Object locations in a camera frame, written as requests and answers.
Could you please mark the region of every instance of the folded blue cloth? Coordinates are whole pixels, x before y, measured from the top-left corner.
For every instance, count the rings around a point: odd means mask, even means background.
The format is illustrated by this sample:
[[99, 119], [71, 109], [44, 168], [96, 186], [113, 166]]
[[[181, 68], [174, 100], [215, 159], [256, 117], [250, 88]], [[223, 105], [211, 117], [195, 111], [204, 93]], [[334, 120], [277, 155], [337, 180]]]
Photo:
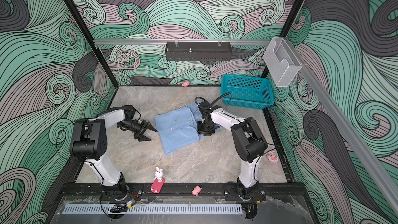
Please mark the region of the folded blue cloth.
[[196, 119], [201, 115], [195, 103], [154, 117], [164, 153], [167, 155], [181, 147], [199, 141]]

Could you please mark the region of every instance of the perforated basket wall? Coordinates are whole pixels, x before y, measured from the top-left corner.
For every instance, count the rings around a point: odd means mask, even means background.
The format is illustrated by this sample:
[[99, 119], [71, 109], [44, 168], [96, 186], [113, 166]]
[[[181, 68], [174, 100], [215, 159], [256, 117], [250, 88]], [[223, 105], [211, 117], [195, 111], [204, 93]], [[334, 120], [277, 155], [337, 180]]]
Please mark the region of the perforated basket wall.
[[266, 78], [243, 75], [223, 75], [221, 94], [230, 92], [230, 96], [222, 98], [224, 104], [237, 107], [263, 109], [273, 105], [271, 83]]

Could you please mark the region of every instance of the wave-patterned wallpaper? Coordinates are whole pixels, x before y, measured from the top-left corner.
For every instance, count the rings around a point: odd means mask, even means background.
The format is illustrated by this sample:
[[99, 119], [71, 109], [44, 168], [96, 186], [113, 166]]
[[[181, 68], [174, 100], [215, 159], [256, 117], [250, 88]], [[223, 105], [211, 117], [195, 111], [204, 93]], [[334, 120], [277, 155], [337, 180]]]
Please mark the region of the wave-patterned wallpaper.
[[[398, 182], [398, 0], [305, 0], [288, 38]], [[321, 223], [398, 217], [299, 73], [269, 108]]]
[[[74, 0], [94, 38], [270, 39], [294, 0]], [[169, 62], [165, 46], [104, 45], [120, 85], [220, 84], [225, 73], [261, 76], [265, 48], [237, 46], [229, 62]]]
[[69, 156], [67, 125], [105, 110], [115, 91], [73, 22], [62, 0], [0, 0], [2, 224], [46, 221], [77, 172], [74, 162], [63, 169], [58, 134]]

